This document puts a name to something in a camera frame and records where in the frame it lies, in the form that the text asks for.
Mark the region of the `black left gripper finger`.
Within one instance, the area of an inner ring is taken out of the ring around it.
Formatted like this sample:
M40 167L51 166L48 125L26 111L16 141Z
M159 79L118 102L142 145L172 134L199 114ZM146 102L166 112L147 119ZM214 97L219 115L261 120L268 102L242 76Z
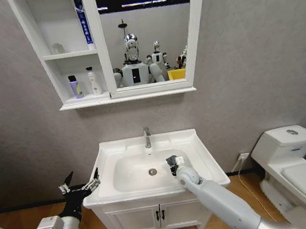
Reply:
M73 177L73 172L70 172L70 174L65 178L63 184L61 184L58 187L62 193L70 192L69 185L70 185L70 182L72 180L72 177Z
M89 191L92 193L97 189L97 187L100 185L100 180L99 180L99 173L98 173L98 168L95 168L94 175L91 177L91 180L85 184L81 190L83 191Z

